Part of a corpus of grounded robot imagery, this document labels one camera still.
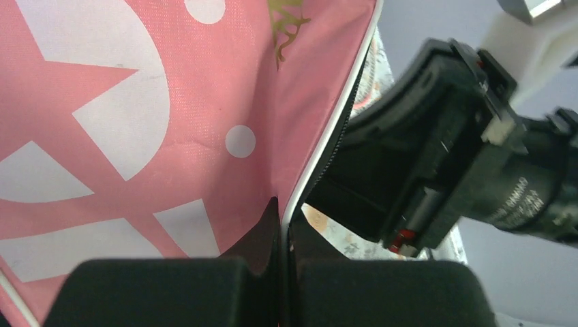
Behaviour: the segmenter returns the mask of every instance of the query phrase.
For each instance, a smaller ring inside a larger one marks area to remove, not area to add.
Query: white dot
[[[246,158],[255,150],[255,134],[247,126],[237,125],[229,129],[225,137],[227,151],[237,158]]]
[[[215,24],[225,14],[225,0],[185,0],[185,7],[203,24]]]

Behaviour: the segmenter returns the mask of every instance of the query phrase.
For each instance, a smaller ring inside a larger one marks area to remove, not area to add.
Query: pink fabric
[[[282,215],[375,1],[280,2],[311,20],[279,63],[265,0],[0,3],[0,269],[39,321],[74,258],[217,256]]]

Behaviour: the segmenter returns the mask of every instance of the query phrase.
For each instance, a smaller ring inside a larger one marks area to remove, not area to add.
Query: gray wall
[[[478,46],[499,11],[495,0],[386,0],[379,27],[394,76],[428,37]],[[578,109],[577,85],[578,71],[566,71],[517,111],[538,117],[556,105]],[[578,249],[505,234],[469,219],[460,228],[470,266],[494,310],[531,322],[578,326]]]

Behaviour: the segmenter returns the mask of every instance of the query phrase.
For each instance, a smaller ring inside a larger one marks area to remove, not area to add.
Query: patterned tablecloth
[[[370,107],[383,93],[387,92],[392,84],[391,68],[379,31],[376,31],[365,62],[365,69],[351,118],[353,119]],[[350,230],[307,204],[303,206],[303,212],[309,223],[337,250],[350,259],[407,260],[402,255],[384,249],[381,244],[368,242],[353,234]],[[435,260],[452,260],[467,264],[466,252],[463,250],[463,243],[457,226],[451,230],[437,249],[431,251],[431,255]],[[428,258],[429,254],[426,251],[422,251],[418,257],[419,260],[427,260]]]

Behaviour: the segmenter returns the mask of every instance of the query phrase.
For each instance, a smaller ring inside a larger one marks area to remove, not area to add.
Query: zipper
[[[335,126],[335,131],[333,131],[333,135],[329,138],[329,141],[327,142],[327,146],[324,149],[323,154],[321,154],[321,158],[319,159],[319,162],[317,163],[317,165],[313,171],[313,174],[311,174],[311,178],[307,182],[307,185],[305,186],[305,189],[303,190],[303,193],[301,194],[301,198],[299,199],[298,207],[301,207],[301,205],[303,205],[303,203],[305,203],[305,199],[307,199],[307,197],[311,193],[311,190],[323,178],[323,176],[325,175],[325,173],[329,169],[329,166],[331,166],[331,163],[335,159],[335,156],[337,155],[339,147],[341,146],[341,144],[343,142],[345,132],[346,132],[347,126],[349,124],[349,118],[351,117],[351,112],[353,110],[353,105],[355,105],[355,97],[356,97],[357,91],[359,89],[359,84],[361,83],[361,76],[363,75],[363,69],[365,68],[365,60],[366,59],[367,59],[367,53],[365,54],[365,57],[363,58],[363,62],[361,63],[361,69],[359,70],[359,73],[357,74],[357,77],[355,78],[355,82],[353,84],[353,88],[351,89],[351,93],[349,94],[349,97],[347,98],[345,108],[344,108],[343,112],[341,113],[341,116],[340,116],[340,118],[339,118],[339,120]]]

